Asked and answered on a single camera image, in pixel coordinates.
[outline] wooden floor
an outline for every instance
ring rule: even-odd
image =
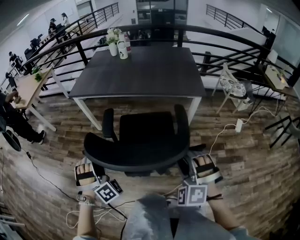
[[[235,124],[237,118],[248,118],[247,111],[232,115],[234,107],[230,100],[220,114],[216,114],[223,99],[224,95],[221,93],[213,99],[202,99],[190,125],[192,145],[206,143],[209,149],[226,124]],[[114,108],[115,129],[118,129],[118,120],[123,114],[172,111],[176,103],[181,103],[188,109],[191,100],[123,97],[87,99],[86,103],[100,121],[106,108]],[[276,101],[267,101],[264,105],[274,111]],[[290,100],[285,106],[292,116],[299,115],[298,102]],[[75,197],[74,166],[83,157],[84,137],[88,132],[99,135],[101,132],[90,126],[90,121],[73,100],[65,99],[64,96],[43,98],[37,109],[57,131],[54,133],[47,129],[43,145],[30,144],[19,137],[21,145],[30,152],[34,164],[45,178]],[[270,231],[284,224],[291,203],[300,196],[297,142],[291,138],[283,147],[277,144],[270,150],[272,130],[263,133],[263,129],[274,121],[269,113],[260,112],[243,126],[240,134],[235,133],[234,126],[229,126],[219,136],[212,150],[225,177],[219,184],[225,200],[249,233],[263,240],[268,239]],[[31,116],[29,122],[35,129],[40,123],[35,116]],[[42,179],[24,151],[12,150],[3,137],[0,138],[0,144],[5,160],[2,198],[18,222],[26,224],[26,228],[21,230],[25,239],[72,239],[76,235],[76,228],[67,227],[66,214],[77,210],[78,204]],[[117,179],[125,191],[114,202],[115,205],[135,200],[145,193],[166,193],[180,184],[177,169],[172,169],[171,176],[154,174],[150,177],[129,178],[121,172],[109,171],[109,174],[111,179]],[[121,209],[129,214],[131,207],[132,203],[123,205]],[[77,215],[70,216],[69,224],[74,225]],[[101,229],[103,240],[120,239],[122,226],[123,223],[109,215],[97,225]]]

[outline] black metal railing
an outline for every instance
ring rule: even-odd
[[[29,58],[32,59],[33,57],[39,55],[40,52],[48,45],[53,42],[53,40],[56,39],[56,42],[52,44],[51,48],[59,45],[62,43],[62,41],[67,41],[69,39],[72,39],[75,37],[78,37],[83,34],[87,34],[91,31],[93,31],[95,28],[98,28],[99,25],[103,24],[104,22],[107,22],[108,19],[114,17],[116,14],[119,13],[119,5],[118,3],[114,3],[111,5],[108,5],[106,7],[103,7],[101,9],[98,9],[96,11],[93,11],[90,14],[87,14],[78,20],[74,21],[73,23],[69,24],[68,26],[60,29],[55,35],[53,35],[48,41],[46,41],[40,48],[38,48]],[[48,64],[46,67],[50,67],[53,63],[54,68],[57,68],[57,66],[60,64],[62,58],[66,58],[68,53],[74,48],[75,45],[69,45],[68,49],[66,50],[65,47],[62,47],[57,51],[53,51],[48,55],[43,55],[41,58],[37,59],[35,62],[31,62],[31,66],[43,66],[45,64]]]
[[[226,28],[231,30],[237,28],[251,28],[260,34],[263,34],[243,20],[209,4],[206,4],[206,15],[213,17],[215,20],[222,23]]]
[[[242,37],[238,37],[236,35],[230,34],[230,33],[226,33],[226,32],[222,32],[222,31],[218,31],[218,30],[213,30],[213,29],[208,29],[208,28],[203,28],[203,27],[197,27],[197,26],[188,26],[188,25],[128,25],[128,26],[120,26],[118,27],[120,28],[122,31],[130,31],[130,38],[131,38],[131,45],[132,46],[136,46],[136,45],[149,45],[151,46],[152,42],[172,42],[172,43],[177,43],[178,47],[182,47],[183,43],[189,43],[189,44],[196,44],[196,45],[205,45],[205,46],[212,46],[215,48],[220,48],[220,49],[226,49],[229,51],[233,51],[233,54],[227,55],[227,56],[220,56],[220,55],[215,55],[215,54],[211,54],[210,52],[192,52],[192,54],[194,56],[203,56],[203,61],[202,62],[197,62],[196,64],[198,66],[200,66],[199,69],[199,74],[202,76],[220,76],[220,74],[216,74],[216,72],[212,73],[212,72],[208,72],[207,70],[209,69],[213,69],[213,68],[218,68],[221,69],[222,66],[221,64],[217,64],[218,61],[220,60],[226,60],[226,61],[230,61],[232,63],[235,64],[245,64],[247,65],[249,68],[253,68],[253,67],[257,67],[259,63],[269,63],[271,65],[274,65],[275,67],[277,67],[278,69],[282,69],[280,66],[273,64],[272,62],[266,60],[266,56],[268,56],[268,54],[270,53],[270,50],[260,46],[252,41],[249,41],[247,39],[244,39]],[[157,32],[157,31],[168,31],[168,30],[174,30],[174,31],[178,31],[178,37],[176,39],[155,39],[152,38],[151,36],[153,36],[153,32]],[[238,49],[234,49],[234,48],[230,48],[227,46],[223,46],[223,45],[217,45],[217,44],[212,44],[212,43],[205,43],[205,42],[198,42],[198,41],[190,41],[190,40],[184,40],[184,32],[185,31],[192,31],[192,32],[198,32],[198,33],[205,33],[205,34],[210,34],[210,35],[214,35],[214,36],[218,36],[221,38],[227,38],[230,39],[232,41],[236,41],[239,43],[243,43],[245,45],[248,45],[250,47],[250,49],[247,50],[238,50]],[[150,35],[150,38],[148,39],[140,39],[140,33],[141,32],[147,32]],[[51,63],[55,60],[59,60],[65,57],[68,57],[72,54],[77,54],[78,58],[74,59],[73,62],[68,62],[68,63],[63,63],[59,66],[56,66],[55,69],[57,68],[61,68],[63,66],[67,66],[67,65],[72,65],[72,64],[76,64],[79,62],[83,62],[84,65],[86,66],[88,64],[88,61],[90,60],[90,58],[87,58],[85,55],[85,52],[88,50],[95,50],[99,47],[104,47],[107,46],[107,44],[102,44],[102,45],[96,45],[93,47],[88,47],[88,48],[82,48],[82,44],[81,42],[87,39],[91,39],[91,38],[97,38],[100,36],[104,36],[107,35],[107,29],[105,30],[98,30],[95,32],[90,32],[88,34],[83,34],[79,37],[76,38],[71,38],[65,42],[59,43],[56,46],[52,47],[51,49],[48,49],[46,51],[44,51],[43,53],[38,54],[37,56],[34,56],[33,58],[31,58],[30,60],[28,60],[25,64],[34,62],[38,59],[40,59],[41,57],[45,56],[46,54],[51,54],[52,52],[59,50],[63,47],[67,47],[67,46],[72,46],[72,45],[76,45],[77,47],[77,51],[73,51],[70,53],[66,53],[63,54],[61,56],[56,57],[55,59],[49,60],[47,62],[42,63],[40,66]],[[253,63],[249,63],[248,62],[248,58],[251,58],[254,60]],[[288,63],[286,60],[282,60],[283,63],[288,64],[293,70],[297,69],[295,66],[293,66],[292,64]],[[258,84],[257,83],[257,75],[258,73],[254,73],[252,70],[248,70],[248,69],[238,69],[238,68],[233,68],[233,65],[231,65],[229,67],[230,70],[234,70],[237,73],[243,73],[245,77],[237,77],[237,79],[239,80],[251,80],[253,83]],[[74,73],[74,72],[80,72],[83,71],[84,68],[80,67],[74,70],[70,70],[67,72],[63,72],[63,73],[59,73],[57,74],[57,76],[63,76],[66,74],[70,74],[70,73]],[[293,73],[292,72],[288,72],[285,70],[285,74],[286,76],[292,76]],[[71,78],[66,78],[66,79],[61,79],[62,82],[65,81],[71,81],[75,78],[71,77]]]

